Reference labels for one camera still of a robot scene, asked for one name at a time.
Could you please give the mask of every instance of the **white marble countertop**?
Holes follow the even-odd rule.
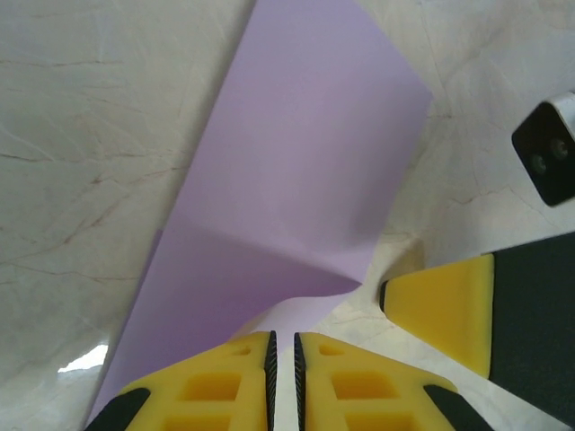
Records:
[[[0,3],[0,429],[78,428],[101,368],[66,366],[122,323],[251,3]],[[497,430],[564,429],[387,322],[374,295],[383,274],[575,230],[575,202],[546,207],[510,143],[575,87],[575,3],[360,3],[435,101],[367,282],[318,330],[452,379]],[[276,429],[296,429],[295,403],[279,406]]]

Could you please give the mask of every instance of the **yellow gripper pad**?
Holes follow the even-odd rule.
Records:
[[[271,431],[275,332],[231,340],[139,379],[86,431]]]
[[[390,321],[575,427],[575,233],[382,285]]]
[[[320,334],[295,337],[300,431],[492,431],[448,380]]]

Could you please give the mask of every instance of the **yellow foam pad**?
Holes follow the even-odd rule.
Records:
[[[235,339],[131,383],[121,393],[151,394],[127,431],[266,431],[269,339]]]
[[[314,333],[305,357],[305,431],[453,431],[423,386],[438,375]]]
[[[488,378],[491,363],[493,255],[394,278],[385,287],[387,318]]]

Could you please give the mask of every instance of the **purple paper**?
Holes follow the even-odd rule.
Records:
[[[351,0],[258,0],[93,411],[281,301],[357,287],[429,101]]]

